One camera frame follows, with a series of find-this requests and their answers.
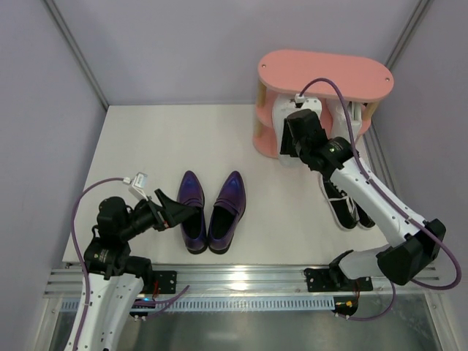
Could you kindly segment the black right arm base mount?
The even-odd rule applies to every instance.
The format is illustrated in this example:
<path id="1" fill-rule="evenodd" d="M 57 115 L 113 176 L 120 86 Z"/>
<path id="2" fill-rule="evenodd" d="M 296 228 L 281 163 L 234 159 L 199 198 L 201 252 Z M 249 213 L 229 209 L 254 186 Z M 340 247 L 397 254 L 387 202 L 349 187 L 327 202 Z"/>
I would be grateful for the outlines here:
<path id="1" fill-rule="evenodd" d="M 370 277 L 349 279 L 338 268 L 306 268 L 303 273 L 309 293 L 370 292 L 373 290 Z"/>

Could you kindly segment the aluminium rail frame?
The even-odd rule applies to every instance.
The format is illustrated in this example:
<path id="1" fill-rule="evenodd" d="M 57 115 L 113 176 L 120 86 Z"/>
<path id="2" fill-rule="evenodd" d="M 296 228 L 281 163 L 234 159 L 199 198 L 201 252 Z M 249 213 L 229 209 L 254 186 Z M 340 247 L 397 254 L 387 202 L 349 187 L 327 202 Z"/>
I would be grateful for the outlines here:
<path id="1" fill-rule="evenodd" d="M 246 297 L 246 296 L 305 296 L 352 295 L 352 292 L 308 292 L 304 270 L 306 265 L 153 265 L 155 271 L 176 271 L 175 293 L 187 285 L 184 296 L 191 297 Z M 416 280 L 431 285 L 442 283 L 441 274 L 429 265 Z M 382 277 L 372 277 L 373 290 L 363 295 L 389 295 L 390 283 Z M 82 271 L 77 265 L 57 268 L 50 272 L 43 298 L 79 298 Z M 422 287 L 408 283 L 396 285 L 402 294 L 424 293 Z"/>

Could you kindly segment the purple loafer shoe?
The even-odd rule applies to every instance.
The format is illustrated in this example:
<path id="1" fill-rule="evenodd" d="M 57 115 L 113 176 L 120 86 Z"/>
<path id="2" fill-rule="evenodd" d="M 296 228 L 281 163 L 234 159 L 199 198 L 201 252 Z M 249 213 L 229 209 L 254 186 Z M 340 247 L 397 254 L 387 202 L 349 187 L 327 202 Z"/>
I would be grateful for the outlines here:
<path id="1" fill-rule="evenodd" d="M 227 177 L 214 203 L 208 226 L 208 248 L 215 254 L 226 253 L 236 227 L 246 210 L 244 180 L 238 171 Z"/>
<path id="2" fill-rule="evenodd" d="M 208 247 L 205 223 L 205 196 L 197 176 L 188 170 L 184 173 L 178 190 L 178 202 L 194 212 L 182 222 L 181 233 L 186 249 L 191 254 L 201 254 Z"/>

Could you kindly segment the purple loafer left shoe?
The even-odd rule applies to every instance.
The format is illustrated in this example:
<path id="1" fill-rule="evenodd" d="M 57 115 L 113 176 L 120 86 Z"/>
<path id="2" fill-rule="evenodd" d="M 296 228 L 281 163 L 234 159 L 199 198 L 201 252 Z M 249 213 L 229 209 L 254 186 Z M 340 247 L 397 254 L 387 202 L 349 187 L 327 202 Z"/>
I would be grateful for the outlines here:
<path id="1" fill-rule="evenodd" d="M 178 190 L 178 202 L 194 212 L 182 222 L 181 233 L 186 249 L 191 254 L 201 254 L 208 247 L 205 223 L 205 196 L 197 176 L 188 170 L 184 173 Z"/>

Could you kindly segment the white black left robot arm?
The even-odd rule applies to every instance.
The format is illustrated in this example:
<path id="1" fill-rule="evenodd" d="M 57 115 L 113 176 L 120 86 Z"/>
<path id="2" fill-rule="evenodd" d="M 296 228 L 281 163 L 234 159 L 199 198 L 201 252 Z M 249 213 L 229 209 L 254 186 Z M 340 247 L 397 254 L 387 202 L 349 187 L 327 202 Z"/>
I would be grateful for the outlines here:
<path id="1" fill-rule="evenodd" d="M 132 256 L 129 242 L 149 229 L 164 231 L 185 222 L 196 208 L 171 200 L 140 200 L 130 208 L 120 197 L 99 204 L 93 238 L 80 262 L 83 287 L 66 350 L 114 350 L 137 296 L 154 283 L 151 260 Z"/>

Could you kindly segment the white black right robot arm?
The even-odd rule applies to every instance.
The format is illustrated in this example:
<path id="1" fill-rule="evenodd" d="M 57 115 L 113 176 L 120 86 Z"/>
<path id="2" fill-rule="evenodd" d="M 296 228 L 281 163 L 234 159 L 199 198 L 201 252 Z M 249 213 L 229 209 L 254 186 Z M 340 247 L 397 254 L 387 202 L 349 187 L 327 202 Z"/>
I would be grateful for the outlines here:
<path id="1" fill-rule="evenodd" d="M 386 245 L 366 251 L 351 251 L 335 259 L 348 279 L 384 276 L 405 285 L 443 249 L 445 226 L 440 220 L 426 221 L 407 208 L 370 171 L 352 141 L 328 138 L 317 114 L 299 110 L 284 120 L 281 153 L 298 157 L 349 195 L 375 222 Z"/>

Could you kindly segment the purple loafer right shoe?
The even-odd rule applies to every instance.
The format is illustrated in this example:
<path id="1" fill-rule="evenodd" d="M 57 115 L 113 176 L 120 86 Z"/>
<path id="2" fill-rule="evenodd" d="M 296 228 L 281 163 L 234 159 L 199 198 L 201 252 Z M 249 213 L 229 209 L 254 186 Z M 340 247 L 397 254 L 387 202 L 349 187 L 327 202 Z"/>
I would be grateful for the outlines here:
<path id="1" fill-rule="evenodd" d="M 226 253 L 236 227 L 246 210 L 244 180 L 238 171 L 227 177 L 214 203 L 208 226 L 208 248 L 215 254 Z"/>

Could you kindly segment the pink shoe shelf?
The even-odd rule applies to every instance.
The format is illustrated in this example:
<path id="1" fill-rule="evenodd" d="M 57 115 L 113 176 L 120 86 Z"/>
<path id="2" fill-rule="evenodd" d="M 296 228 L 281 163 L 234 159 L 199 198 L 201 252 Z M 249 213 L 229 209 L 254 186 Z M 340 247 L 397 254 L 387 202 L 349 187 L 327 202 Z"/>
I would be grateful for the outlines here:
<path id="1" fill-rule="evenodd" d="M 278 157 L 273 130 L 273 107 L 288 103 L 303 87 L 316 78 L 332 80 L 348 102 L 361 105 L 362 124 L 354 133 L 361 137 L 371 126 L 378 104 L 393 89 L 390 70 L 370 58 L 303 50 L 276 50 L 258 64 L 256 120 L 253 144 L 263 156 Z"/>

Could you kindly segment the black canvas sneaker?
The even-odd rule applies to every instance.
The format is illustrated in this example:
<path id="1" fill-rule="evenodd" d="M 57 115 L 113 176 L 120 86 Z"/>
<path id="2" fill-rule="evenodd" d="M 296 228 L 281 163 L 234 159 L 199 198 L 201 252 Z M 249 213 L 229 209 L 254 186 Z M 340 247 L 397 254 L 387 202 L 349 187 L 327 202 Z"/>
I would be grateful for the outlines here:
<path id="1" fill-rule="evenodd" d="M 375 226 L 375 222 L 371 217 L 357 204 L 358 225 L 363 229 L 370 230 Z"/>
<path id="2" fill-rule="evenodd" d="M 338 227 L 341 230 L 354 229 L 358 224 L 358 215 L 352 198 L 321 175 L 319 176 L 319 183 Z"/>

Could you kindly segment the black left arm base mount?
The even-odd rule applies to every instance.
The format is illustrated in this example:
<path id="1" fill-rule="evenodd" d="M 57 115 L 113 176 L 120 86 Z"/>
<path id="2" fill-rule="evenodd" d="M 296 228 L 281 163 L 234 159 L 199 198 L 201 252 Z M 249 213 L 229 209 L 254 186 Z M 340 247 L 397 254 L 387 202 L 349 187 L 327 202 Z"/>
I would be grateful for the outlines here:
<path id="1" fill-rule="evenodd" d="M 159 294 L 175 294 L 177 284 L 177 271 L 152 271 L 143 277 L 142 293 L 153 295 L 158 287 Z"/>

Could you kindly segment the white sneaker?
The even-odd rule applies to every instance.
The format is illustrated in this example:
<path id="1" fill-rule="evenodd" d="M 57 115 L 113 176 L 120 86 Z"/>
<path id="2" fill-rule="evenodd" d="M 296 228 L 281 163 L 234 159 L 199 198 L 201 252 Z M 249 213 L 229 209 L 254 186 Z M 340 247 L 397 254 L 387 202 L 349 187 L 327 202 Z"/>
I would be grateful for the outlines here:
<path id="1" fill-rule="evenodd" d="M 328 112 L 333 119 L 331 128 L 331 137 L 343 137 L 350 142 L 350 135 L 347 125 L 347 119 L 341 102 L 338 99 L 327 99 L 326 105 Z M 347 112 L 350 115 L 350 125 L 354 141 L 363 135 L 371 125 L 370 120 L 363 119 L 364 106 L 359 102 L 346 101 Z"/>
<path id="2" fill-rule="evenodd" d="M 283 167 L 299 167 L 302 164 L 299 158 L 280 154 L 282 135 L 284 131 L 284 120 L 289 116 L 289 114 L 294 113 L 297 110 L 301 110 L 295 108 L 293 98 L 294 97 L 292 95 L 279 94 L 275 99 L 272 108 L 272 122 L 277 141 L 276 149 L 278 160 Z M 318 117 L 320 117 L 322 109 L 313 111 L 318 115 Z"/>

